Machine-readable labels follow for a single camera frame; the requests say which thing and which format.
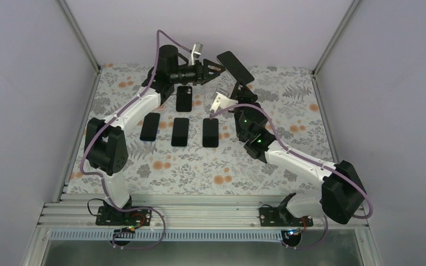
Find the wire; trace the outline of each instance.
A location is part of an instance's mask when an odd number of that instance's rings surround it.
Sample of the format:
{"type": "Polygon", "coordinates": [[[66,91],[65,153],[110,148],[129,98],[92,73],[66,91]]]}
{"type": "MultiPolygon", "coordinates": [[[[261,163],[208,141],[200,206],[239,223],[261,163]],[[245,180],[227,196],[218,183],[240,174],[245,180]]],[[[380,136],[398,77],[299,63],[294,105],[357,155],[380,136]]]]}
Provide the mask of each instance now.
{"type": "Polygon", "coordinates": [[[139,226],[139,228],[141,227],[141,226],[143,226],[143,224],[144,224],[144,222],[145,222],[145,220],[146,220],[146,218],[144,217],[144,215],[142,215],[141,213],[135,213],[135,214],[133,214],[131,217],[132,218],[134,218],[134,217],[141,217],[140,218],[140,226],[139,226]]]}
{"type": "MultiPolygon", "coordinates": [[[[306,246],[306,247],[292,247],[292,248],[295,249],[295,250],[305,250],[305,249],[314,248],[317,245],[320,245],[324,241],[324,239],[326,239],[326,236],[327,236],[328,233],[329,233],[329,223],[327,221],[327,217],[324,216],[324,234],[321,236],[321,239],[319,239],[318,242],[316,242],[312,245],[306,246]]],[[[280,243],[282,243],[282,245],[285,246],[286,249],[288,249],[288,245],[285,244],[285,242],[283,240],[281,240],[280,243]]]]}
{"type": "Polygon", "coordinates": [[[303,231],[301,233],[306,232],[306,229],[308,229],[308,225],[306,224],[306,219],[304,217],[301,217],[301,221],[303,222],[303,231]]]}
{"type": "Polygon", "coordinates": [[[368,214],[367,215],[365,215],[365,216],[359,216],[359,215],[354,215],[353,217],[354,218],[358,218],[358,219],[368,219],[368,218],[370,218],[372,215],[373,215],[373,204],[372,204],[372,202],[371,202],[371,200],[370,200],[370,198],[368,197],[368,195],[363,191],[363,189],[361,189],[357,184],[355,184],[352,180],[350,180],[348,177],[346,177],[345,175],[343,175],[343,174],[341,174],[340,172],[338,172],[337,170],[335,170],[335,169],[332,169],[332,168],[330,168],[330,167],[328,167],[328,166],[323,166],[323,164],[322,163],[320,163],[320,162],[318,162],[318,161],[315,161],[315,160],[313,160],[313,159],[310,159],[310,158],[307,158],[307,157],[305,157],[305,156],[303,156],[303,155],[301,155],[301,154],[299,154],[299,153],[297,153],[297,152],[294,152],[293,150],[291,150],[291,149],[289,149],[281,140],[280,140],[280,137],[279,137],[279,135],[278,135],[278,132],[277,132],[277,130],[276,130],[276,128],[275,128],[275,126],[273,125],[273,123],[272,123],[272,119],[270,118],[270,116],[269,115],[267,115],[267,113],[264,111],[264,110],[262,110],[260,107],[258,107],[258,106],[255,106],[255,105],[252,105],[252,104],[235,104],[235,105],[232,105],[232,106],[229,106],[229,107],[227,107],[227,108],[224,108],[224,109],[222,109],[222,110],[219,110],[219,111],[217,111],[217,112],[215,112],[215,113],[210,113],[210,118],[212,119],[213,117],[215,117],[215,116],[218,116],[218,115],[221,115],[223,112],[226,112],[226,111],[228,111],[228,110],[230,110],[230,109],[233,109],[233,108],[238,108],[238,107],[250,107],[250,108],[254,108],[254,109],[256,109],[257,111],[259,111],[259,112],[261,112],[266,118],[267,118],[267,120],[268,120],[268,122],[270,123],[270,126],[272,127],[272,131],[273,131],[273,134],[275,135],[275,138],[277,139],[277,142],[278,142],[278,144],[280,144],[280,146],[282,146],[282,148],[286,151],[286,152],[288,152],[288,153],[290,153],[290,154],[292,154],[292,155],[294,155],[295,157],[298,157],[299,159],[302,159],[303,161],[305,161],[305,162],[308,162],[308,163],[311,163],[311,164],[313,164],[313,165],[316,165],[316,166],[319,166],[319,167],[322,167],[323,169],[326,169],[327,171],[331,171],[332,173],[334,173],[335,175],[337,175],[338,177],[340,177],[340,178],[342,178],[343,180],[345,180],[347,183],[349,183],[352,187],[354,187],[362,196],[363,196],[363,198],[365,198],[365,200],[367,201],[367,203],[368,203],[368,214]]]}
{"type": "MultiPolygon", "coordinates": [[[[171,42],[173,42],[174,44],[176,44],[177,46],[179,46],[180,48],[182,48],[183,50],[186,50],[188,52],[191,52],[190,49],[188,49],[187,47],[179,44],[178,42],[174,41],[170,36],[168,36],[165,32],[163,32],[162,30],[158,29],[158,31],[156,32],[156,58],[154,61],[154,66],[153,66],[153,75],[151,75],[151,78],[149,79],[149,82],[146,86],[146,88],[139,94],[139,96],[133,98],[131,101],[129,101],[127,104],[125,104],[120,111],[118,112],[118,115],[122,115],[122,113],[130,108],[130,106],[135,103],[136,101],[138,101],[141,97],[143,97],[146,92],[149,90],[149,88],[151,87],[151,84],[153,83],[154,80],[154,76],[155,73],[158,69],[158,60],[159,60],[159,46],[160,46],[160,38],[159,38],[159,34],[162,34],[164,36],[166,36],[167,39],[171,40],[171,42]]],[[[166,235],[166,221],[164,220],[164,216],[156,209],[151,208],[151,207],[138,207],[138,208],[131,208],[131,209],[122,209],[120,207],[118,207],[115,202],[113,201],[113,199],[110,197],[108,190],[107,190],[107,186],[105,184],[105,178],[104,175],[100,172],[86,172],[84,170],[84,162],[87,158],[87,155],[89,154],[89,151],[92,149],[92,147],[94,146],[96,140],[102,135],[102,132],[104,132],[114,121],[116,120],[116,116],[114,116],[112,119],[110,119],[109,121],[106,121],[106,124],[99,130],[97,131],[97,133],[95,133],[94,137],[91,139],[91,141],[89,142],[89,144],[87,145],[87,148],[84,151],[84,154],[82,156],[81,159],[81,163],[79,165],[79,170],[83,175],[89,176],[89,175],[96,175],[99,176],[102,182],[102,189],[104,190],[104,194],[107,198],[107,200],[110,202],[110,204],[119,212],[134,212],[134,211],[138,211],[141,209],[147,209],[147,210],[151,210],[152,212],[155,212],[157,215],[159,215],[159,217],[161,218],[162,222],[163,222],[163,233],[161,235],[161,237],[159,238],[159,240],[157,242],[155,242],[152,245],[146,246],[146,247],[127,247],[125,249],[150,249],[155,247],[156,245],[158,245],[159,243],[161,243],[161,241],[164,239],[165,235],[166,235]]],[[[119,247],[119,248],[123,248],[122,246],[116,245],[115,242],[113,243],[114,247],[119,247]]]]}
{"type": "Polygon", "coordinates": [[[94,214],[94,213],[92,213],[92,211],[90,211],[90,207],[89,207],[89,202],[91,202],[91,201],[95,201],[95,200],[98,200],[98,201],[102,201],[102,202],[104,202],[104,200],[103,200],[103,199],[101,199],[101,198],[91,198],[91,199],[87,202],[87,210],[89,211],[90,215],[92,215],[92,216],[96,216],[96,217],[97,217],[97,215],[96,215],[96,214],[94,214]]]}

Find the white wall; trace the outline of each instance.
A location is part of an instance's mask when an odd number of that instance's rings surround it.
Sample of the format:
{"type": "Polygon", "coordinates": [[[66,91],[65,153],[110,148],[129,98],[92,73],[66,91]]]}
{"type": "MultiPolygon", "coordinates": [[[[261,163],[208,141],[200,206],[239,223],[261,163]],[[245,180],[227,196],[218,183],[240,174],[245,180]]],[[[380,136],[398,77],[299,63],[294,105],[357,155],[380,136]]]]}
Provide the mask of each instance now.
{"type": "Polygon", "coordinates": [[[0,265],[22,263],[93,79],[56,1],[0,1],[0,265]]]}
{"type": "Polygon", "coordinates": [[[318,77],[384,265],[426,265],[426,1],[363,1],[318,77]]]}
{"type": "Polygon", "coordinates": [[[314,68],[352,0],[67,0],[99,63],[154,62],[156,30],[245,65],[314,68]]]}

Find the smartphone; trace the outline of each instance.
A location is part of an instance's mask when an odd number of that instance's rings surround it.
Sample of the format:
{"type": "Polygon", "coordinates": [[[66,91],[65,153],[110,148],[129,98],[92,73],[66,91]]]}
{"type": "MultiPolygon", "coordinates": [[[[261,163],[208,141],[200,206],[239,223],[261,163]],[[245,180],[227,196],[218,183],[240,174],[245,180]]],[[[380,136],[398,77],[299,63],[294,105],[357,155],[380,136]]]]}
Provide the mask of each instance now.
{"type": "Polygon", "coordinates": [[[203,147],[218,148],[218,119],[205,118],[203,119],[203,147]]]}
{"type": "Polygon", "coordinates": [[[172,129],[171,145],[173,147],[187,146],[187,138],[189,137],[189,119],[174,118],[174,126],[172,129]]]}
{"type": "Polygon", "coordinates": [[[190,86],[177,87],[175,110],[177,112],[192,112],[192,87],[190,86]]]}
{"type": "Polygon", "coordinates": [[[224,52],[216,57],[226,71],[240,84],[247,85],[254,81],[252,74],[238,60],[231,51],[224,52]]]}
{"type": "Polygon", "coordinates": [[[150,112],[144,117],[143,127],[141,128],[140,140],[155,141],[158,134],[159,119],[161,114],[150,112]]]}

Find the floral tablecloth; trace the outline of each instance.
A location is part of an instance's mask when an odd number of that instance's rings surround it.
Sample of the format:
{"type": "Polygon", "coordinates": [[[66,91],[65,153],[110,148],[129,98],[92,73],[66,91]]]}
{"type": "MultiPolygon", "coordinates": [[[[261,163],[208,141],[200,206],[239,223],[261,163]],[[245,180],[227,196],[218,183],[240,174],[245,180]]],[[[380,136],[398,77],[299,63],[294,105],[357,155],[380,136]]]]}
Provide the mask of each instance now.
{"type": "MultiPolygon", "coordinates": [[[[140,88],[147,65],[107,64],[102,71],[90,117],[102,118],[125,104],[140,88]]],[[[248,68],[255,81],[250,89],[276,124],[284,142],[315,157],[331,161],[332,156],[314,94],[311,74],[306,68],[275,66],[248,68]]],[[[160,195],[287,195],[316,190],[292,171],[253,160],[236,138],[232,114],[219,116],[218,148],[202,147],[202,120],[209,113],[212,93],[226,90],[234,80],[223,73],[204,86],[193,88],[192,112],[175,111],[175,95],[155,112],[161,114],[155,142],[139,140],[142,121],[126,136],[129,160],[124,168],[130,193],[160,195]],[[174,118],[190,119],[186,147],[170,144],[174,118]]],[[[67,193],[101,193],[97,176],[83,176],[79,164],[82,141],[67,193]]]]}

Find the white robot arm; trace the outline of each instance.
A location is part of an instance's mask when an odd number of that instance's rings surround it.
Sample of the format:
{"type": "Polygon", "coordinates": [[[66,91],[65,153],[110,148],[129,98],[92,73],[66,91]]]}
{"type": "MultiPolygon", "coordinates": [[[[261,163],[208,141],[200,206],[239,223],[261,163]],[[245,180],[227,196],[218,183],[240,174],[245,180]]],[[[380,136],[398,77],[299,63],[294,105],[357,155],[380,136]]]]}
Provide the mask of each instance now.
{"type": "MultiPolygon", "coordinates": [[[[130,204],[130,195],[126,189],[122,171],[128,160],[125,133],[131,132],[138,121],[164,103],[173,93],[174,84],[205,84],[219,76],[225,71],[225,68],[237,70],[237,65],[228,67],[208,60],[204,60],[203,66],[198,60],[193,64],[187,63],[178,66],[178,51],[174,48],[172,45],[164,45],[160,48],[159,71],[156,72],[155,82],[146,90],[145,81],[143,83],[145,87],[141,88],[130,100],[130,103],[133,102],[133,104],[120,108],[102,120],[92,118],[88,122],[85,149],[88,148],[88,143],[92,141],[96,133],[102,127],[107,126],[105,122],[113,120],[112,124],[104,130],[89,150],[87,159],[93,168],[101,169],[106,173],[105,185],[108,195],[119,208],[125,208],[126,205],[130,204]],[[208,66],[213,66],[219,70],[213,70],[208,66]]],[[[192,60],[199,56],[200,50],[201,45],[196,44],[192,50],[192,60]]],[[[236,133],[239,140],[245,143],[244,148],[247,153],[264,163],[271,163],[288,169],[318,188],[315,192],[305,195],[288,195],[289,200],[286,202],[288,212],[293,217],[326,214],[338,223],[347,223],[363,202],[363,197],[332,171],[337,170],[344,174],[363,189],[353,166],[345,161],[339,164],[325,162],[292,148],[285,150],[275,135],[265,129],[267,117],[262,112],[257,111],[257,109],[261,110],[260,105],[256,102],[257,95],[240,82],[236,84],[231,93],[227,96],[225,94],[224,92],[216,93],[215,101],[210,110],[215,112],[218,108],[234,108],[236,133]],[[255,107],[234,107],[236,104],[244,103],[255,107]],[[318,162],[320,166],[311,164],[309,161],[318,162]]]]}

